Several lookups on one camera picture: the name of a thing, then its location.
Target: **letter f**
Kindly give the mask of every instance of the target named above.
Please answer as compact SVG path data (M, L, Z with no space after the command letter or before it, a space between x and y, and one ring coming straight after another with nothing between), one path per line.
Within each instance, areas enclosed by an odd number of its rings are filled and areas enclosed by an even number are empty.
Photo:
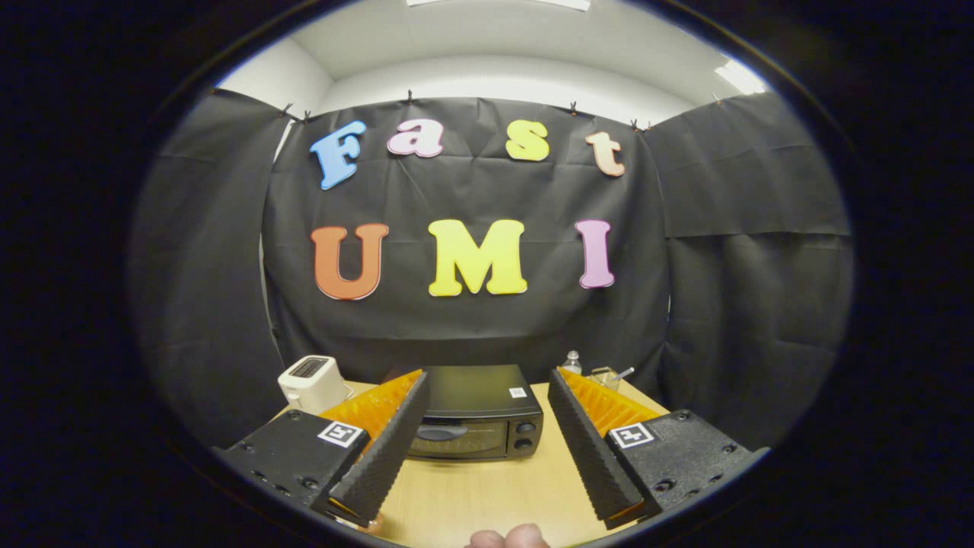
M361 135L365 131L365 124L355 120L348 126L329 134L311 145L311 151L318 155L318 162L321 163L321 190L327 190L332 186L349 178L356 172L355 164L347 164L345 157L357 158L358 139L354 136Z

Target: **letter u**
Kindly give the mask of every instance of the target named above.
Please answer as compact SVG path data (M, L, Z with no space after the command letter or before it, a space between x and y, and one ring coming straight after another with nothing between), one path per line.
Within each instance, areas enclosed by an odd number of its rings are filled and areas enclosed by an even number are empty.
M348 235L341 226L325 226L311 233L315 242L315 282L322 293L339 300L366 298L379 287L382 273L382 239L389 227L363 224L356 229L362 241L362 271L357 280L346 280L338 269L339 246Z

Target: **water bottle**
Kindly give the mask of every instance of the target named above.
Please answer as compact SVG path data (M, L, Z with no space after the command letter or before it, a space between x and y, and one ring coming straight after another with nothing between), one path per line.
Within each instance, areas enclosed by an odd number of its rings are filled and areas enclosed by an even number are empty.
M566 370L568 370L568 371L570 371L570 372L573 372L573 373L576 373L576 374L581 374L581 364L579 363L579 353L576 352L575 350L572 350L571 352L569 352L568 353L568 359L565 360L565 363L562 364L561 367L564 368L564 369L566 369Z

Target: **oven door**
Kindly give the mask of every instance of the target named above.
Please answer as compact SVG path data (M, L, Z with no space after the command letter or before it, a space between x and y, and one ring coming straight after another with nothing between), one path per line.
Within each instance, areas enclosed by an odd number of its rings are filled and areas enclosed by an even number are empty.
M507 421L421 424L409 456L497 458L507 453Z

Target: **table surface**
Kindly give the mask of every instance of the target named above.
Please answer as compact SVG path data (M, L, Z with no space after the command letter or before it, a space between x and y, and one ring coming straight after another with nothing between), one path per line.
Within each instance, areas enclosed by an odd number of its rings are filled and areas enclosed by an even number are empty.
M375 386L347 384L355 389L354 395ZM535 523L548 544L558 548L635 525L607 531L595 518L548 403L548 384L532 384L531 389L544 411L542 438L534 455L493 462L407 458L371 533L414 548L462 548L475 531L507 534L520 524ZM660 414L669 412L625 380L618 392Z

